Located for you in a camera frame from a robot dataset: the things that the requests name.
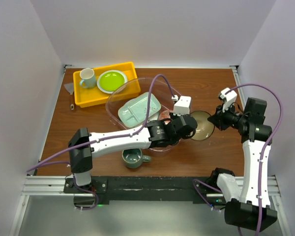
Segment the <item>light blue rectangular dish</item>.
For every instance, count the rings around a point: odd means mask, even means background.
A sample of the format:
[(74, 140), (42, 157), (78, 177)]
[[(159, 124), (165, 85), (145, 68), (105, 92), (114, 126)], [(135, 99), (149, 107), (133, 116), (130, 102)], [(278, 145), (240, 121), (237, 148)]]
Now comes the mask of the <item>light blue rectangular dish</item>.
[[(118, 117), (127, 128), (139, 126), (146, 119), (147, 105), (148, 92), (145, 92), (140, 96), (127, 101), (121, 108), (119, 108)], [(160, 109), (160, 102), (153, 94), (151, 94), (148, 121), (158, 119)]]

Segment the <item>red brown bottom bowl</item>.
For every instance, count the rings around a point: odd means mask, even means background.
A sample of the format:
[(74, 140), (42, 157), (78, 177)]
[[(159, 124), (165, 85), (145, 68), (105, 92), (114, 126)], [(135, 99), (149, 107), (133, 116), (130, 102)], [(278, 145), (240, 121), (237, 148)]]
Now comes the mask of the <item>red brown bottom bowl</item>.
[(160, 113), (158, 120), (164, 121), (165, 124), (171, 121), (171, 110), (165, 110)]

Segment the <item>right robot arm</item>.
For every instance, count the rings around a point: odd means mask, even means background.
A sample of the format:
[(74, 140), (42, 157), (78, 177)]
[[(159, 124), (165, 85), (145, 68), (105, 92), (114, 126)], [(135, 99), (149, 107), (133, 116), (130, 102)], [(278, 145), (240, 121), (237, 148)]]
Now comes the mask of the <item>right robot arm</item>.
[(235, 99), (222, 99), (214, 115), (208, 118), (223, 131), (231, 127), (240, 136), (244, 152), (243, 185), (239, 187), (234, 172), (216, 168), (206, 180), (214, 193), (222, 193), (226, 224), (262, 232), (277, 220), (271, 210), (267, 189), (267, 161), (271, 149), (272, 128), (264, 124), (267, 102), (249, 98), (244, 111), (235, 109)]

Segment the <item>brown beige glazed bowl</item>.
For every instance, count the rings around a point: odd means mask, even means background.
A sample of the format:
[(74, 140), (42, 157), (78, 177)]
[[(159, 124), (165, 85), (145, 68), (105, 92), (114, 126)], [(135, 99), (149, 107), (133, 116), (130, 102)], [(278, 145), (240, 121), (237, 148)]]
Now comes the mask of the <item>brown beige glazed bowl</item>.
[(204, 141), (208, 139), (213, 134), (215, 128), (215, 126), (207, 120), (210, 114), (206, 111), (194, 111), (191, 116), (196, 120), (198, 125), (192, 140)]

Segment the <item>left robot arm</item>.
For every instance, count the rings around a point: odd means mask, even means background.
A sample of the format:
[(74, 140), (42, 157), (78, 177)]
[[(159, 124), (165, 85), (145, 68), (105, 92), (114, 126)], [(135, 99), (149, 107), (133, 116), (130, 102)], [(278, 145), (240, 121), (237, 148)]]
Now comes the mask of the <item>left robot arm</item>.
[(127, 149), (165, 148), (196, 133), (196, 120), (189, 114), (152, 120), (143, 126), (110, 133), (89, 133), (79, 129), (68, 143), (71, 172), (75, 188), (81, 193), (91, 190), (92, 160)]

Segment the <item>teal ceramic mug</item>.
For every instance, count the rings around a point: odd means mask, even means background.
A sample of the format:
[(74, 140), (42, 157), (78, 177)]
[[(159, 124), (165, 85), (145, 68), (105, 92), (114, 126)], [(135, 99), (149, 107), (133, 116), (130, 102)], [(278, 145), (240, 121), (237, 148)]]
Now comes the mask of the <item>teal ceramic mug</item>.
[(140, 167), (143, 163), (149, 163), (152, 160), (150, 156), (143, 155), (139, 148), (126, 149), (122, 152), (122, 161), (125, 167), (135, 169)]

